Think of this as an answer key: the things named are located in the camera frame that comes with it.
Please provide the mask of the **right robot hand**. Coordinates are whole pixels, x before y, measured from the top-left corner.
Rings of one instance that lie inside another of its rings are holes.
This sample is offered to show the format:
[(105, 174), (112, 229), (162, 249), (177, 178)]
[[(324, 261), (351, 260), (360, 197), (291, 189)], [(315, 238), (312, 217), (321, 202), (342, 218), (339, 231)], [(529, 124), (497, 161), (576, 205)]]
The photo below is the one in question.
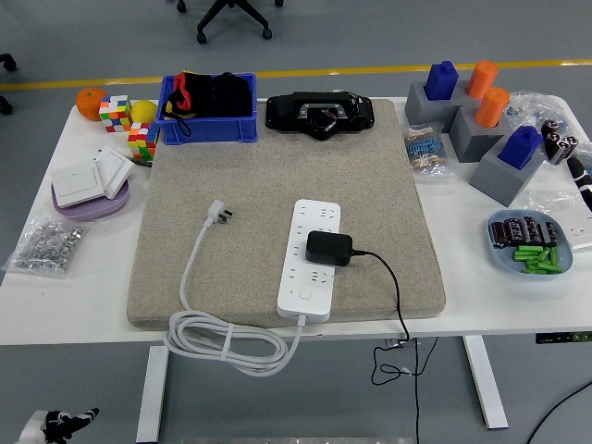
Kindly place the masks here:
[(569, 157), (567, 159), (567, 166), (573, 177), (576, 188), (580, 191), (584, 203), (589, 210), (592, 210), (591, 177), (589, 176), (581, 161), (575, 156)]

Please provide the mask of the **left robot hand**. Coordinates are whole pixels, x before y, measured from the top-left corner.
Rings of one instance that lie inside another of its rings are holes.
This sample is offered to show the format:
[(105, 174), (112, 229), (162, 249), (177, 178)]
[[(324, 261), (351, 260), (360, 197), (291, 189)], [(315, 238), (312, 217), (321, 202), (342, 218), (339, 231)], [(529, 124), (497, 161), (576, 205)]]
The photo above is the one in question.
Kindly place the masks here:
[(18, 443), (66, 443), (75, 432), (88, 426), (100, 410), (92, 408), (79, 415), (65, 411), (36, 411), (24, 426)]

